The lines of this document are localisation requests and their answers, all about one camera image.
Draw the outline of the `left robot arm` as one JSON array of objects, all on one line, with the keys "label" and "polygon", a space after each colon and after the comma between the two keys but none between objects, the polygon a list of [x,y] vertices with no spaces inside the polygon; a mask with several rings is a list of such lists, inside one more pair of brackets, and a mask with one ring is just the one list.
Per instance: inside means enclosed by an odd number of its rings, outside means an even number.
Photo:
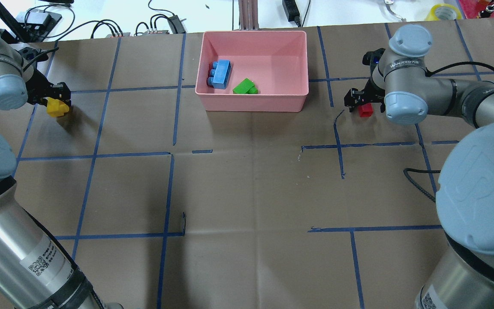
[{"label": "left robot arm", "polygon": [[[64,82],[37,69],[45,51],[17,51],[0,37],[0,110],[45,106],[53,117],[71,108]],[[0,293],[16,309],[121,309],[105,303],[60,242],[15,199],[17,160],[0,135]]]}]

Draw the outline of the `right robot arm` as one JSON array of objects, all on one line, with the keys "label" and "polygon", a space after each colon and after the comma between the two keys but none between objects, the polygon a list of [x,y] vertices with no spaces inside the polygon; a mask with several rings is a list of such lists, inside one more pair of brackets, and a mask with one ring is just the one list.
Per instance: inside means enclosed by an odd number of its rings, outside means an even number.
[{"label": "right robot arm", "polygon": [[474,127],[447,157],[435,202],[448,248],[414,301],[416,309],[494,309],[494,82],[435,78],[424,63],[433,47],[419,24],[401,26],[388,48],[369,51],[371,76],[344,104],[353,112],[380,103],[393,123],[427,115],[459,117]]}]

